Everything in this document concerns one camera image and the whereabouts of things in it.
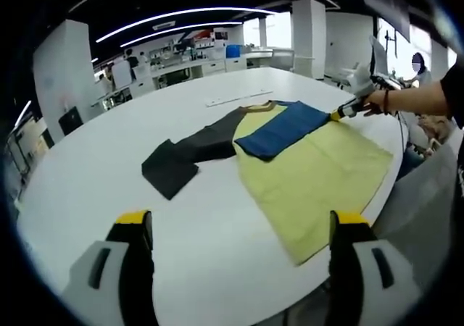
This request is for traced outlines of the person's right hand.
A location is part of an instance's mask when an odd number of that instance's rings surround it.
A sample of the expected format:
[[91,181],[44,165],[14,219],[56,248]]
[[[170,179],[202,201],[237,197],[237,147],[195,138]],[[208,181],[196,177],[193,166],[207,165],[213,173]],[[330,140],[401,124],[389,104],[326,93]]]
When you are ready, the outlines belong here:
[[389,114],[389,90],[377,90],[372,92],[364,100],[362,111],[365,117],[378,115],[378,114]]

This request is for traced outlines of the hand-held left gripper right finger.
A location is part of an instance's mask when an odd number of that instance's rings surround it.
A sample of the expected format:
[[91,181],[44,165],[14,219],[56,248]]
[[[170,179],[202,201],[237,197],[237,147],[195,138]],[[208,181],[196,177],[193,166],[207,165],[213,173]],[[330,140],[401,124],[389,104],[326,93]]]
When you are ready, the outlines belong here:
[[329,325],[396,325],[421,297],[413,266],[358,213],[330,212]]

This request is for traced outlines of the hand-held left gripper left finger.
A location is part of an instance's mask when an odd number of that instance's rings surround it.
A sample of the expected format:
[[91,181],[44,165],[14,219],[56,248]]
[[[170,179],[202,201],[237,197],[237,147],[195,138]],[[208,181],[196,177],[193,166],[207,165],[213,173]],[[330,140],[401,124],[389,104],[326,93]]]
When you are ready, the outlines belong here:
[[120,215],[70,268],[62,300],[85,325],[157,325],[152,213]]

